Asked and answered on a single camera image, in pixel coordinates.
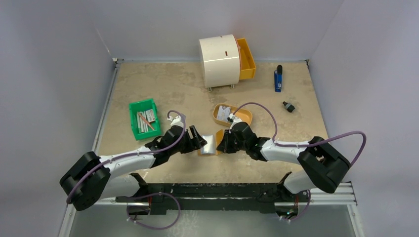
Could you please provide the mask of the white credit card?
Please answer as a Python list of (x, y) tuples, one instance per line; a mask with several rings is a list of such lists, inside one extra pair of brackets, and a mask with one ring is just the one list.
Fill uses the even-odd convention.
[(220, 121), (228, 121), (231, 114), (231, 107), (221, 105), (218, 107), (218, 112), (216, 113), (216, 119)]

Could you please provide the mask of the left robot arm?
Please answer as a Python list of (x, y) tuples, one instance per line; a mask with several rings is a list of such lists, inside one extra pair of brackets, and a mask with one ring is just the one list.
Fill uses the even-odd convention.
[(59, 184), (67, 195), (66, 202), (82, 211), (98, 200), (110, 197), (105, 190), (117, 177), (126, 174), (128, 179), (134, 180), (134, 171), (162, 165), (176, 153), (190, 153), (206, 144), (195, 126), (184, 129), (173, 125), (163, 136), (130, 152), (111, 156), (98, 156), (93, 151), (84, 153), (62, 176)]

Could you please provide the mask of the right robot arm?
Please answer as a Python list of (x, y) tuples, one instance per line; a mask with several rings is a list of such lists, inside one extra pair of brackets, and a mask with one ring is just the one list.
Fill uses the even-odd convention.
[(216, 149), (225, 154), (244, 151), (259, 161), (299, 164), (302, 170), (285, 175), (277, 188), (279, 198), (284, 201), (312, 188), (334, 193), (351, 167), (348, 159), (322, 137), (315, 136), (310, 141), (286, 142), (278, 146), (269, 137), (257, 136), (246, 122), (226, 129)]

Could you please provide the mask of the yellow leather card holder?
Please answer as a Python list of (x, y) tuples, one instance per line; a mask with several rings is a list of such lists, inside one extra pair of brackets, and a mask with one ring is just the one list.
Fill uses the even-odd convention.
[(214, 135), (203, 135), (202, 137), (207, 142), (202, 148), (197, 151), (199, 156), (217, 156), (222, 154), (221, 151), (217, 150), (217, 147), (221, 144), (224, 136), (224, 130), (219, 130)]

